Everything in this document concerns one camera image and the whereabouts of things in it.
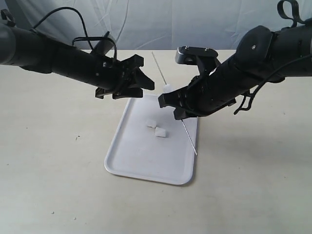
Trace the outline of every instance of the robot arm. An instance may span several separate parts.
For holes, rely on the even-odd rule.
[[[86,34],[85,38],[77,38],[76,41],[86,39],[89,44],[92,39],[99,40],[92,52],[86,53],[38,32],[35,27],[31,30],[17,28],[9,12],[5,13],[9,17],[0,22],[0,64],[19,66],[43,74],[57,73],[88,83],[97,87],[97,98],[109,94],[112,94],[113,99],[141,98],[142,89],[155,88],[154,82],[140,70],[144,65],[142,57],[134,55],[119,61],[116,53],[114,58],[106,56],[112,45],[116,47],[114,41],[108,37],[109,33],[104,37],[90,38]]]
[[[292,4],[293,19],[286,16],[283,3]],[[160,107],[175,107],[175,119],[209,116],[236,103],[244,96],[239,110],[249,110],[258,90],[266,83],[279,83],[285,77],[312,75],[312,19],[302,21],[298,3],[282,0],[278,12],[284,19],[292,19],[291,27],[271,32],[264,26],[250,30],[241,40],[236,53],[220,64],[212,49],[180,47],[176,55],[179,64],[197,65],[199,76],[179,90],[159,97]],[[258,86],[254,93],[250,89]],[[248,108],[242,108],[250,97]]]

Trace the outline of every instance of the white tray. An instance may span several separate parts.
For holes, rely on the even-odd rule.
[[[116,134],[105,158],[105,168],[112,174],[181,185],[193,176],[194,150],[183,124],[174,119],[174,108],[160,109],[158,96],[145,94],[129,99]],[[155,136],[146,127],[153,119],[167,130],[167,138]],[[197,118],[184,123],[195,144]]]

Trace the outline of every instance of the table surface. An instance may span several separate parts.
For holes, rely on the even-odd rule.
[[[160,93],[151,51],[118,59],[134,53]],[[174,88],[198,73],[175,51],[154,54]],[[0,233],[312,232],[311,78],[267,84],[249,112],[201,118],[195,174],[178,187],[105,170],[126,99],[94,98],[95,87],[55,74],[0,74]]]

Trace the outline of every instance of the wire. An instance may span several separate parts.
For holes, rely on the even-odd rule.
[[[297,59],[294,59],[288,63],[285,63],[284,65],[280,66],[279,68],[277,68],[275,71],[273,71],[267,78],[265,78],[259,85],[258,87],[254,90],[254,92],[252,94],[250,94],[250,99],[249,99],[249,102],[248,102],[248,106],[246,108],[243,108],[243,105],[246,101],[246,96],[244,96],[244,99],[242,101],[242,103],[240,104],[239,108],[234,111],[234,115],[236,115],[239,111],[248,111],[251,109],[252,107],[252,104],[253,104],[253,101],[254,101],[254,98],[255,98],[255,95],[259,92],[259,90],[269,81],[269,79],[271,77],[273,77],[274,75],[276,75],[280,70],[282,70],[283,68],[295,63],[295,62],[299,62],[301,60],[304,60],[304,59],[309,59],[309,58],[312,58],[312,54],[310,55],[307,55],[307,56],[303,56],[303,57],[300,57],[300,58],[297,58]]]
[[[88,42],[88,44],[89,44],[91,50],[93,50],[93,46],[92,46],[92,44],[91,44],[91,41],[89,40],[89,36],[88,36],[88,33],[87,33],[87,29],[86,29],[86,25],[85,25],[85,23],[84,23],[83,17],[82,17],[82,15],[81,15],[81,13],[80,13],[78,10],[76,10],[75,8],[73,8],[73,7],[70,7],[70,6],[59,7],[59,8],[57,8],[57,9],[55,9],[55,10],[49,12],[49,13],[48,13],[45,17],[43,17],[37,24],[35,24],[35,25],[32,27],[32,29],[36,29],[36,28],[37,28],[40,24],[42,24],[42,22],[44,22],[50,15],[52,15],[53,13],[55,13],[55,12],[57,12],[57,11],[61,11],[61,10],[71,10],[71,11],[75,11],[75,12],[79,15],[79,17],[80,17],[80,19],[81,19],[81,23],[82,23],[82,27],[83,27],[84,34],[85,34],[85,36],[86,36],[86,37],[85,37],[85,38],[86,38],[86,41]]]
[[[73,39],[72,41],[72,45],[75,44],[75,42],[77,41],[86,41],[87,38],[86,37],[76,37]],[[108,38],[108,37],[89,37],[88,40],[90,41],[96,41],[96,40],[107,40],[109,42],[111,42],[113,44],[113,47],[114,47],[114,62],[117,61],[117,46],[116,46],[116,43],[114,42],[114,40],[112,40],[111,38]]]

